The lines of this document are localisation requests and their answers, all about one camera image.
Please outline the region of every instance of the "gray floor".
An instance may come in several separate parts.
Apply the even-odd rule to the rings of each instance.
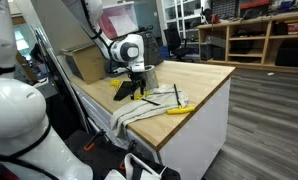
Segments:
[[[238,69],[211,180],[298,179],[298,75]]]

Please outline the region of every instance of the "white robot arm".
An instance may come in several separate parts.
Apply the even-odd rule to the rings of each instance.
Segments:
[[[137,73],[145,70],[144,44],[140,35],[130,34],[122,41],[111,41],[102,33],[98,25],[98,20],[103,12],[101,0],[62,0],[62,2],[97,44],[106,59],[128,63],[125,70],[132,72]]]

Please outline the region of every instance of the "black chair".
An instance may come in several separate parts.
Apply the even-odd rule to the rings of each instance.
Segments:
[[[178,60],[181,60],[182,57],[186,56],[193,51],[192,48],[187,48],[187,39],[182,39],[185,43],[184,47],[181,46],[181,39],[178,33],[177,28],[169,28],[164,30],[169,53],[175,55]]]

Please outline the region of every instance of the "cloth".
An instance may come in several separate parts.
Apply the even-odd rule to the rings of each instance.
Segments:
[[[177,91],[181,106],[186,107],[189,101],[188,96],[181,89],[177,88]],[[164,114],[167,110],[178,108],[173,85],[162,85],[159,88],[151,90],[149,94],[149,97],[146,99],[160,104],[159,106],[143,100],[137,100],[122,106],[113,113],[110,125],[112,132],[117,137],[125,139],[125,127],[131,122]]]

